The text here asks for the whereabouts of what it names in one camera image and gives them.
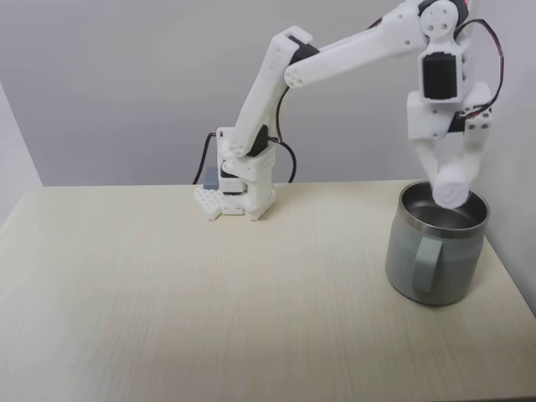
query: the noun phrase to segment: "wooden table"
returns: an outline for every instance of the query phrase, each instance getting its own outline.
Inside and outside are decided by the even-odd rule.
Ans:
[[[486,243],[470,296],[384,274],[404,182],[280,186],[251,223],[192,187],[48,188],[0,229],[0,400],[536,395],[536,320]]]

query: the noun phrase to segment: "robotic arm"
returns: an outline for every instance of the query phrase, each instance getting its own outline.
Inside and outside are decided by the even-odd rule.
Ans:
[[[410,141],[435,201],[449,209],[463,205],[492,123],[491,111],[470,115],[491,95],[486,84],[469,85],[466,79],[470,41],[456,28],[468,13],[466,0],[409,0],[372,28],[325,48],[314,48],[312,36],[298,27],[276,35],[235,126],[217,131],[219,189],[198,188],[195,194],[208,219],[247,214],[257,220],[275,202],[276,145],[270,133],[277,104],[289,88],[410,53],[420,53],[420,87],[408,99]],[[447,134],[454,133],[458,144],[442,147]]]

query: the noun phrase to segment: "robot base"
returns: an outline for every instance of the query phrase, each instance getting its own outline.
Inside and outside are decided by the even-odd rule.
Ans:
[[[196,188],[193,195],[207,220],[216,220],[220,215],[245,214],[252,222],[255,222],[276,203],[276,191],[274,189],[271,190],[268,200],[253,212],[244,211],[240,206],[228,203],[226,199],[230,198],[230,196],[226,197],[219,190],[205,190],[203,185]]]

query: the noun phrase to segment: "gray wall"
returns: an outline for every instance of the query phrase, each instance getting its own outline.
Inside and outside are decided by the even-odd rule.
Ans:
[[[42,187],[33,164],[0,85],[0,227],[23,195]]]
[[[477,188],[492,207],[488,238],[536,313],[536,2],[486,0],[479,13],[501,39],[506,78]],[[496,88],[495,47],[480,29],[474,34],[476,71]]]
[[[191,183],[233,126],[270,38],[323,46],[399,0],[2,0],[0,81],[45,185]],[[297,90],[282,117],[297,181],[420,177],[406,141],[415,57]],[[290,158],[279,152],[276,181]]]

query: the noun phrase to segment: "pot handle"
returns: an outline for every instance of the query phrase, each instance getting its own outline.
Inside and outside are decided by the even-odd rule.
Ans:
[[[413,271],[413,288],[416,291],[431,293],[442,247],[441,241],[427,237],[420,242]]]

